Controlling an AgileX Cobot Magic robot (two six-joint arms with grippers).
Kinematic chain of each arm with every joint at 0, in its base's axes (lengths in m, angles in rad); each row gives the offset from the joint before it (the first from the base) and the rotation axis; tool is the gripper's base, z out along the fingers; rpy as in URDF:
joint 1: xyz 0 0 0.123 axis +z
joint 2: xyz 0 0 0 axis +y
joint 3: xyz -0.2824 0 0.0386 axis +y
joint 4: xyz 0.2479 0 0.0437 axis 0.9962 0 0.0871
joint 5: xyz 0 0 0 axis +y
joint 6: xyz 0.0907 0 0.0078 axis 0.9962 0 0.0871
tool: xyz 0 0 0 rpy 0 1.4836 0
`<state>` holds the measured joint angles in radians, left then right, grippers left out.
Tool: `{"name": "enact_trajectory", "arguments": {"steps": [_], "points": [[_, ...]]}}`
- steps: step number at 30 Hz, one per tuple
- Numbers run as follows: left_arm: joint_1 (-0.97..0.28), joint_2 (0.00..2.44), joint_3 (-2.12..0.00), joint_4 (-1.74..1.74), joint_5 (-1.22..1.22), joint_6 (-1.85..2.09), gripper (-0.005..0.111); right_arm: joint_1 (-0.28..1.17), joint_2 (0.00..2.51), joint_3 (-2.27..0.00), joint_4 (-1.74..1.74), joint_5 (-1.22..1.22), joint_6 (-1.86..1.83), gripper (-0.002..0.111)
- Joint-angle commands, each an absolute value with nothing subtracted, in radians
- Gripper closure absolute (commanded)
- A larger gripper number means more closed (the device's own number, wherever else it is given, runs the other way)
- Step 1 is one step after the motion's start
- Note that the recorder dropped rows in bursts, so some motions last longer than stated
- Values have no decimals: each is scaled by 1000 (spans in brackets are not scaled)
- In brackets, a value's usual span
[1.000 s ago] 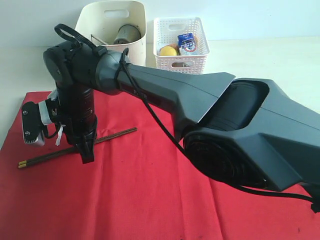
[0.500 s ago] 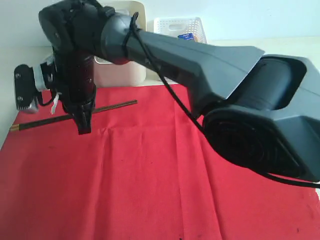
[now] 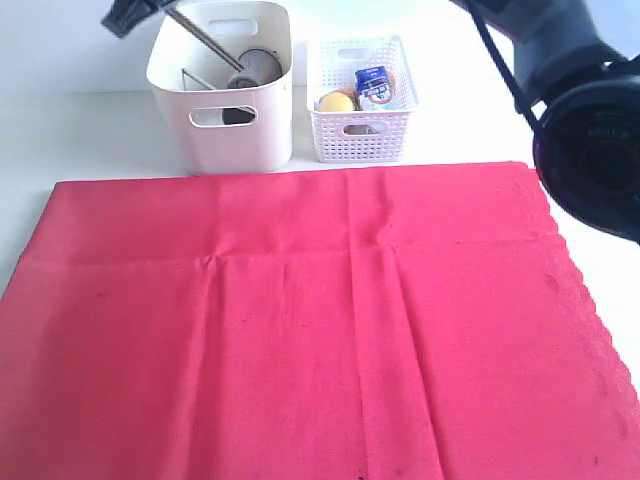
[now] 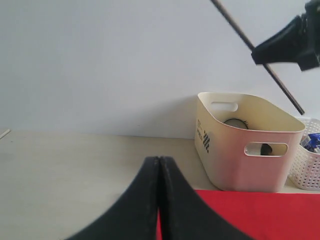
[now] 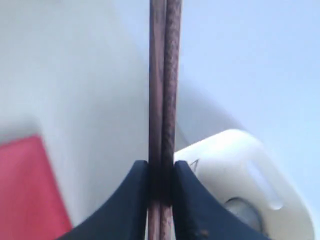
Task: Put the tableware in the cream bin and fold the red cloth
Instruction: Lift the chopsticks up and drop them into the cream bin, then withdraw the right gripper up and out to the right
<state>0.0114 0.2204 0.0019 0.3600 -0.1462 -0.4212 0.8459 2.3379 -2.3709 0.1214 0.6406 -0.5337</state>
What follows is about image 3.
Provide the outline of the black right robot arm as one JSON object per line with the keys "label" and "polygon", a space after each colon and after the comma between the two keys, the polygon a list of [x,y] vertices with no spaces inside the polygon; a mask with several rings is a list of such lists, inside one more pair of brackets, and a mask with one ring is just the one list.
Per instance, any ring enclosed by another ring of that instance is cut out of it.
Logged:
{"label": "black right robot arm", "polygon": [[638,242],[638,2],[457,5],[533,132],[546,192],[579,222]]}

